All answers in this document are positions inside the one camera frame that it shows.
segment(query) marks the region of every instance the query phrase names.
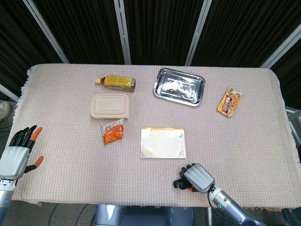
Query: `food container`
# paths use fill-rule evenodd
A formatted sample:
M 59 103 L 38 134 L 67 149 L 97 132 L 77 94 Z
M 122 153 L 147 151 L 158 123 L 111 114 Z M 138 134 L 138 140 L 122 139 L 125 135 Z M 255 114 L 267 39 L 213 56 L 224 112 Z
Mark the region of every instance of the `food container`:
M 91 116 L 96 119 L 128 118 L 129 98 L 125 94 L 95 95 L 91 101 Z
M 181 104 L 199 106 L 204 88 L 205 79 L 201 76 L 162 68 L 155 82 L 153 94 Z

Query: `metal tray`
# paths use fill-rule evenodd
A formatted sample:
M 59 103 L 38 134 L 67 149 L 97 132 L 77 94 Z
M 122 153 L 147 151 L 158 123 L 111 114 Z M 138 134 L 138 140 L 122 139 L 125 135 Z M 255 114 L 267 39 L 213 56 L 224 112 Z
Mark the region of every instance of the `metal tray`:
M 205 79 L 195 74 L 168 68 L 159 71 L 153 93 L 156 97 L 190 106 L 202 102 Z

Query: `bottle cap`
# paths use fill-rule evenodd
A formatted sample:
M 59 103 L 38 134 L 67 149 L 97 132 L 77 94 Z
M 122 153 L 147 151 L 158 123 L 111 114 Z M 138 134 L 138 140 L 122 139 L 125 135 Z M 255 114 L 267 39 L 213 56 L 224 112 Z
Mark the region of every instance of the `bottle cap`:
M 100 84 L 100 78 L 95 78 L 95 83 Z

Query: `floor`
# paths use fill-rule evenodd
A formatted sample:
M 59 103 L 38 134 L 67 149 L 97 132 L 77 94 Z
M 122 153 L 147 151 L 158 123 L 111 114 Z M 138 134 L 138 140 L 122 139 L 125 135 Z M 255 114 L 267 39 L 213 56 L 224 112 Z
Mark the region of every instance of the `floor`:
M 10 102 L 12 106 L 11 115 L 0 122 L 0 128 L 9 126 L 12 124 L 12 118 L 16 104 Z M 9 135 L 9 128 L 0 129 L 0 152 L 4 150 Z M 91 219 L 94 215 L 95 205 L 84 204 L 56 204 L 56 203 L 43 203 L 42 206 L 29 204 L 27 202 L 12 201 L 6 218 L 4 220 L 4 226 L 89 226 Z M 267 225 L 283 224 L 286 226 L 294 226 L 295 224 L 289 224 L 289 218 L 291 213 L 289 210 L 285 210 L 287 221 L 284 218 L 282 212 L 267 212 L 266 210 L 247 210 L 256 219 L 264 222 Z M 195 218 L 197 226 L 207 225 L 207 210 L 206 208 L 195 208 Z M 228 226 L 231 225 L 222 220 L 213 213 L 214 226 Z

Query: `beige tablecloth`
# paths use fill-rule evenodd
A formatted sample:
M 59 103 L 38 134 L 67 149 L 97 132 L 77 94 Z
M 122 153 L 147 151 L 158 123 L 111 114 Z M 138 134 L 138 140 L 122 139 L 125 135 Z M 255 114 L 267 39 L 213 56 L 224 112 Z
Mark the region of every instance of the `beige tablecloth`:
M 173 188 L 182 166 L 201 163 L 243 207 L 301 206 L 301 171 L 279 82 L 271 70 L 168 68 L 206 80 L 201 106 L 157 98 L 152 89 L 162 66 L 36 65 L 14 117 L 10 139 L 37 124 L 43 131 L 29 163 L 42 165 L 18 182 L 15 200 L 116 205 L 203 206 L 206 195 Z M 90 116 L 95 94 L 123 93 L 95 77 L 136 78 L 125 137 L 104 145 L 101 124 Z M 229 86 L 242 92 L 233 118 L 216 112 Z M 140 159 L 141 127 L 185 128 L 186 159 Z

